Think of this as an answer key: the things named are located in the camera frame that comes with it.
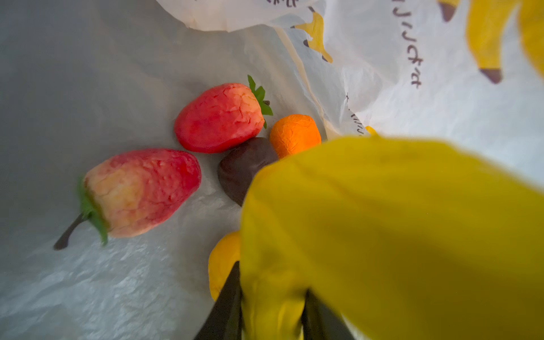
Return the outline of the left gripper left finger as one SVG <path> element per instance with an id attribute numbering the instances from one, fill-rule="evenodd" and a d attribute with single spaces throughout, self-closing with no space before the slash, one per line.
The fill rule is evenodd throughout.
<path id="1" fill-rule="evenodd" d="M 242 339 L 242 289 L 239 262 L 232 267 L 218 299 L 195 340 Z"/>

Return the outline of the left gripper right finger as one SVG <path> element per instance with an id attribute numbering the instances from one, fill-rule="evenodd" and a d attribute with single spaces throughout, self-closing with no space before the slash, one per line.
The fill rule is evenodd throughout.
<path id="1" fill-rule="evenodd" d="M 355 340 L 346 324 L 311 290 L 306 294 L 301 320 L 305 340 Z"/>

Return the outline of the yellow wrinkled lemon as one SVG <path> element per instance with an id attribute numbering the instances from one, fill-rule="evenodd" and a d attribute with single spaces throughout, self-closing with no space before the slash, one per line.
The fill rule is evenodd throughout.
<path id="1" fill-rule="evenodd" d="M 232 267 L 240 260 L 239 231 L 225 235 L 212 250 L 208 259 L 208 278 L 211 297 L 216 301 Z"/>

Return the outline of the yellow banana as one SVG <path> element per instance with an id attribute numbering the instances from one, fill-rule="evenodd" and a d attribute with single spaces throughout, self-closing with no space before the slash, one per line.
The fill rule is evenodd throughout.
<path id="1" fill-rule="evenodd" d="M 311 290 L 372 339 L 542 339 L 543 191 L 430 140 L 344 137 L 262 169 L 240 260 L 250 339 Z"/>

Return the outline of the dark purple plum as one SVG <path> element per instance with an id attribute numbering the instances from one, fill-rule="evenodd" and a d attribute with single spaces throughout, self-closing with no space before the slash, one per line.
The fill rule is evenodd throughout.
<path id="1" fill-rule="evenodd" d="M 256 174 L 279 160 L 270 141 L 254 137 L 235 147 L 218 165 L 218 180 L 225 194 L 239 206 Z"/>

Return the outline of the peach with green leaf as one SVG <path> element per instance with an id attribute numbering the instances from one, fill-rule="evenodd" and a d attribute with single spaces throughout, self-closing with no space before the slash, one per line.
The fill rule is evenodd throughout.
<path id="1" fill-rule="evenodd" d="M 201 185 L 201 167 L 192 154 L 154 148 L 116 155 L 89 170 L 77 184 L 80 213 L 55 242 L 57 251 L 88 221 L 102 245 L 110 238 L 144 234 L 168 220 Z"/>

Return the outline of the orange fruit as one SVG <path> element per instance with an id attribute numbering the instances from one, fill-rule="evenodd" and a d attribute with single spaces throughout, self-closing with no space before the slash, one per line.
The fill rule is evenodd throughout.
<path id="1" fill-rule="evenodd" d="M 306 115 L 280 119 L 271 129 L 269 141 L 279 159 L 303 152 L 322 143 L 316 122 Z"/>

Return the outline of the red strawberry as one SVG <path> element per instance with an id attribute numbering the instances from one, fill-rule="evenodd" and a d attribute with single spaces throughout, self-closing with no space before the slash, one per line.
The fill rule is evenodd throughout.
<path id="1" fill-rule="evenodd" d="M 226 83 L 203 92 L 186 105 L 174 122 L 174 134 L 192 152 L 225 152 L 258 136 L 273 111 L 266 90 L 251 76 L 246 86 Z"/>

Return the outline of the cream plastic banana bag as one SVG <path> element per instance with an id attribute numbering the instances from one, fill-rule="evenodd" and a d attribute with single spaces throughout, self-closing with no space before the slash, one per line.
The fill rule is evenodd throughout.
<path id="1" fill-rule="evenodd" d="M 543 185 L 543 78 L 521 1 L 492 29 L 492 74 L 471 50 L 475 1 L 3 1 L 1 338 L 192 339 L 213 301 L 208 256 L 239 224 L 218 155 L 201 188 L 147 234 L 103 246 L 77 182 L 122 152 L 178 148 L 178 112 L 249 77 L 276 120 L 325 138 L 431 137 Z"/>

